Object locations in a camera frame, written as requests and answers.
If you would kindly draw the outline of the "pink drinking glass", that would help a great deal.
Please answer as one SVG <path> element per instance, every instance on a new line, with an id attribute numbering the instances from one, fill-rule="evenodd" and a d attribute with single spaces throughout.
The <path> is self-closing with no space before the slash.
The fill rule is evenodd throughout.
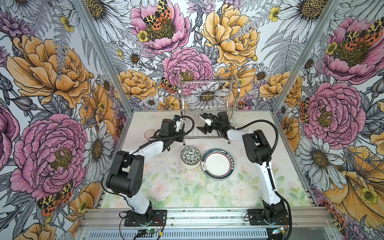
<path id="1" fill-rule="evenodd" d="M 149 141 L 154 134 L 155 134 L 155 130 L 149 129 L 144 132 L 144 137 L 147 141 Z"/>

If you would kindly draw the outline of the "pink patterned bowl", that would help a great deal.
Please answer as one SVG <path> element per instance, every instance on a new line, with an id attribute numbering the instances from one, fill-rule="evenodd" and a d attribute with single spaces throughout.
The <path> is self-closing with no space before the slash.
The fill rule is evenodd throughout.
<path id="1" fill-rule="evenodd" d="M 196 164 L 201 161 L 201 153 L 195 147 L 185 147 L 181 151 L 181 160 L 189 165 Z"/>

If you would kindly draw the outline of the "chrome two-tier dish rack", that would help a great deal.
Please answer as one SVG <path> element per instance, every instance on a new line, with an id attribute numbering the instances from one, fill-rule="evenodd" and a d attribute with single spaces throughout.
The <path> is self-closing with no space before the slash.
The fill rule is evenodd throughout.
<path id="1" fill-rule="evenodd" d="M 180 77 L 178 90 L 180 113 L 192 118 L 192 120 L 184 121 L 187 128 L 195 126 L 185 138 L 187 140 L 222 138 L 223 136 L 218 135 L 216 131 L 204 135 L 198 130 L 199 127 L 203 128 L 205 125 L 200 114 L 207 113 L 217 116 L 220 112 L 226 112 L 231 124 L 235 110 L 238 108 L 239 97 L 236 94 L 240 93 L 239 86 L 237 76 L 229 79 L 216 78 L 196 81 L 186 81 Z"/>

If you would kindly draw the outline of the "cream white bowl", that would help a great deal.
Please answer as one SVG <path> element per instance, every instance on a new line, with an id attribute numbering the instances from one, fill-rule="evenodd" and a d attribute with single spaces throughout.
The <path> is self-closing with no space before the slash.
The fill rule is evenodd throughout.
<path id="1" fill-rule="evenodd" d="M 181 162 L 181 164 L 182 164 L 182 166 L 183 166 L 184 168 L 186 168 L 186 169 L 188 169 L 188 170 L 192 170 L 192 169 L 195 169 L 195 168 L 199 167 L 200 164 L 201 164 L 201 162 L 197 162 L 196 164 L 192 164 L 192 165 L 189 165 L 189 164 L 187 164 L 187 163 L 185 163 L 185 162 Z"/>

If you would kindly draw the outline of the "green rimmed plate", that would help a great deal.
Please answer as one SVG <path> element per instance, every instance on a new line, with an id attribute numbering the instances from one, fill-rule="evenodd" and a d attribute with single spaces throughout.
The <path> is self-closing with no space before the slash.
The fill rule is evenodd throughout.
<path id="1" fill-rule="evenodd" d="M 213 180 L 226 180 L 235 170 L 235 161 L 232 155 L 223 149 L 210 149 L 202 156 L 201 168 L 206 176 Z"/>

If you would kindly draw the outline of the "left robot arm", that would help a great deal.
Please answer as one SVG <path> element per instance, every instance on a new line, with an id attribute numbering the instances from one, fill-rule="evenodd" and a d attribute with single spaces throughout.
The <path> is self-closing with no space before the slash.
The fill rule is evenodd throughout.
<path id="1" fill-rule="evenodd" d="M 149 226 L 153 221 L 162 223 L 153 213 L 153 204 L 141 191 L 144 163 L 156 155 L 169 151 L 174 142 L 182 143 L 184 137 L 191 133 L 195 121 L 189 116 L 175 115 L 172 119 L 163 119 L 161 128 L 150 140 L 132 151 L 119 151 L 113 158 L 112 165 L 102 178 L 104 191 L 124 198 L 129 207 L 125 217 L 125 226 Z"/>

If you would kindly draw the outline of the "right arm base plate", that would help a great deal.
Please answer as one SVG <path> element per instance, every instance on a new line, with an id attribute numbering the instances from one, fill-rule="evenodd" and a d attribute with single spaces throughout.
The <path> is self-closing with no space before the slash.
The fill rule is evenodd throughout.
<path id="1" fill-rule="evenodd" d="M 264 225 L 284 225 L 287 226 L 291 222 L 287 213 L 274 214 L 265 209 L 248 209 L 247 216 L 251 226 Z"/>

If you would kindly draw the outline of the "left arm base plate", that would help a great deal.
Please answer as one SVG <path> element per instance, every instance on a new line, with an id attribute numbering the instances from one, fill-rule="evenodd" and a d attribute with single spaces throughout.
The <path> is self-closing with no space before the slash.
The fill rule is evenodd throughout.
<path id="1" fill-rule="evenodd" d="M 167 210 L 151 210 L 144 215 L 128 211 L 124 217 L 125 227 L 163 227 L 167 221 Z"/>

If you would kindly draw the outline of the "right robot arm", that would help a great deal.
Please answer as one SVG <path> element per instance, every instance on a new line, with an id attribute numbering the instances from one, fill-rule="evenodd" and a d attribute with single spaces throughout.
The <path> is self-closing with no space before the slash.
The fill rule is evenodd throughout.
<path id="1" fill-rule="evenodd" d="M 256 165 L 260 183 L 262 184 L 263 220 L 274 225 L 278 220 L 284 218 L 288 224 L 292 223 L 292 213 L 289 202 L 279 193 L 276 180 L 272 171 L 272 155 L 277 148 L 279 133 L 275 124 L 268 120 L 254 120 L 242 127 L 231 126 L 227 121 L 226 112 L 219 112 L 217 115 L 202 113 L 201 119 L 205 122 L 204 127 L 198 129 L 204 134 L 209 131 L 217 131 L 219 136 L 228 140 L 242 142 L 248 160 Z M 275 132 L 275 141 L 271 146 L 261 129 L 246 131 L 248 127 L 257 123 L 265 123 L 271 126 Z"/>

